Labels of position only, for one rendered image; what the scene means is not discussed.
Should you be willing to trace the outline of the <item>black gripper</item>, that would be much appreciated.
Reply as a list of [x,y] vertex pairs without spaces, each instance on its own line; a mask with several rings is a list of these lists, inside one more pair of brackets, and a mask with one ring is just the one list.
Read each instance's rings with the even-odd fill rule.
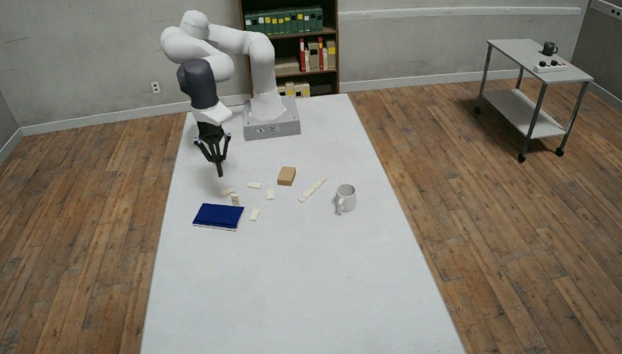
[[[230,132],[229,133],[224,132],[224,130],[222,129],[222,125],[215,126],[210,123],[197,121],[197,127],[199,130],[199,136],[197,138],[194,138],[194,144],[200,148],[201,152],[206,157],[208,162],[212,162],[213,165],[216,165],[219,177],[223,177],[222,164],[223,164],[223,160],[226,160],[227,150],[228,150],[229,142],[232,138],[232,134]],[[223,152],[221,155],[219,142],[221,141],[223,136],[224,136],[225,142],[224,142]],[[201,140],[204,141],[206,144],[208,144],[210,153],[206,149],[206,147],[204,146],[204,143]],[[216,151],[214,149],[213,144],[215,144]]]

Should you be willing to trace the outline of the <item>grey mug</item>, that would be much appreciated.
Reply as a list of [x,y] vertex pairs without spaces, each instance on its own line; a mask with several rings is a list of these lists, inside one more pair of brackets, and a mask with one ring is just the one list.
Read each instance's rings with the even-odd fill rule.
[[[338,192],[338,194],[337,194]],[[356,188],[351,184],[341,184],[336,188],[336,207],[337,212],[350,212],[356,207]],[[343,197],[342,197],[343,196]],[[349,197],[351,196],[351,197]],[[339,202],[339,204],[338,204]],[[342,204],[342,208],[341,208]]]

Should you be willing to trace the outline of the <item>brown rectangular box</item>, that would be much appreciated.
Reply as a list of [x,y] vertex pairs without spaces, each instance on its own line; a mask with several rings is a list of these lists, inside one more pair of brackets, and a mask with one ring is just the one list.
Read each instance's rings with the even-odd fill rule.
[[296,167],[283,166],[277,178],[278,185],[292,186],[296,173]]

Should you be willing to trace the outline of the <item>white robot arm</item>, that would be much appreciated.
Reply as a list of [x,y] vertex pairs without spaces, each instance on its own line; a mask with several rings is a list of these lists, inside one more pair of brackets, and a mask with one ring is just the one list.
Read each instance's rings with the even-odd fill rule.
[[165,55],[173,63],[181,64],[176,75],[180,91],[191,98],[195,120],[220,126],[232,117],[216,93],[216,85],[230,83],[235,74],[227,54],[250,55],[254,98],[250,101],[249,117],[274,120],[287,111],[278,94],[275,52],[267,38],[262,33],[208,23],[206,15],[196,10],[185,12],[179,28],[171,26],[161,33]]

